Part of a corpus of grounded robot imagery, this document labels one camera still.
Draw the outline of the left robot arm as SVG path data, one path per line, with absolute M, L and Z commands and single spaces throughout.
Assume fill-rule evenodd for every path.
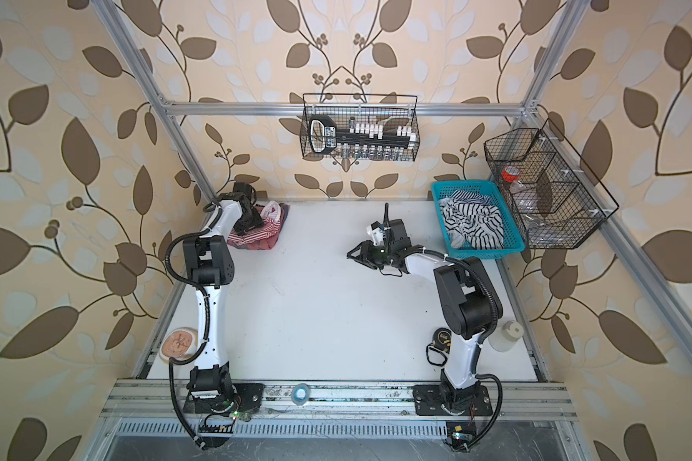
M 165 269 L 177 282 L 196 290 L 198 339 L 196 350 L 167 359 L 173 411 L 193 443 L 211 448 L 215 430 L 209 418 L 219 416 L 248 422 L 263 402 L 261 383 L 234 384 L 225 345 L 226 299 L 236 269 L 228 238 L 261 223 L 256 190 L 237 182 L 204 207 L 209 220 L 199 232 L 183 234 L 169 244 Z

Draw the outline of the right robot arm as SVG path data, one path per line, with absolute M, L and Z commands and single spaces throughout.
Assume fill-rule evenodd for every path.
M 436 285 L 441 312 L 450 332 L 450 346 L 440 365 L 436 385 L 413 387 L 415 412 L 422 416 L 466 416 L 469 422 L 447 430 L 452 451 L 468 453 L 494 427 L 501 414 L 504 388 L 494 374 L 478 372 L 484 342 L 495 332 L 504 311 L 480 259 L 455 259 L 413 245 L 402 220 L 384 218 L 368 229 L 369 240 L 347 254 L 348 259 L 384 273 L 415 275 Z

